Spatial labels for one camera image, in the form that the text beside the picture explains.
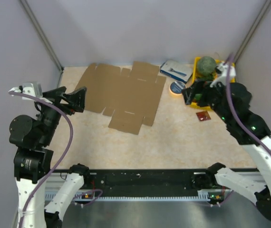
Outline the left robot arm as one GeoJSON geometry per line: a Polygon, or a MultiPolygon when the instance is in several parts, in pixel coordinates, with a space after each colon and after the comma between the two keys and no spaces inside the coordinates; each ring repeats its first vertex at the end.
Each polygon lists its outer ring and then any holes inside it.
{"type": "Polygon", "coordinates": [[[38,114],[15,117],[9,126],[9,142],[16,145],[14,177],[19,193],[19,228],[60,228],[63,217],[80,188],[91,184],[89,168],[75,164],[68,170],[63,185],[49,204],[45,204],[47,178],[53,151],[48,149],[61,118],[68,119],[85,109],[87,89],[66,93],[64,86],[42,92],[39,84],[25,83],[10,89],[10,95],[33,100],[38,114]]]}

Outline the brown cardboard box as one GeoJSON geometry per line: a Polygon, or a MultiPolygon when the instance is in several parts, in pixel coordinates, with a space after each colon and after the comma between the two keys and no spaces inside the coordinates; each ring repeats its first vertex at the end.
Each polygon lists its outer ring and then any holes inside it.
{"type": "Polygon", "coordinates": [[[76,85],[86,87],[85,109],[111,117],[109,128],[139,134],[152,126],[166,77],[159,66],[134,61],[132,68],[90,64],[76,85]]]}

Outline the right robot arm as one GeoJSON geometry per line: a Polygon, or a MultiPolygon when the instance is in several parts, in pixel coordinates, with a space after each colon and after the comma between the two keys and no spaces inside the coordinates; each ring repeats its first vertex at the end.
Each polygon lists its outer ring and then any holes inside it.
{"type": "Polygon", "coordinates": [[[271,221],[271,131],[265,121],[249,110],[251,93],[240,83],[230,83],[230,91],[218,82],[197,80],[182,90],[186,105],[200,94],[198,106],[209,106],[226,124],[230,135],[250,155],[264,182],[250,180],[221,163],[205,171],[205,182],[211,188],[219,185],[244,196],[271,221]]]}

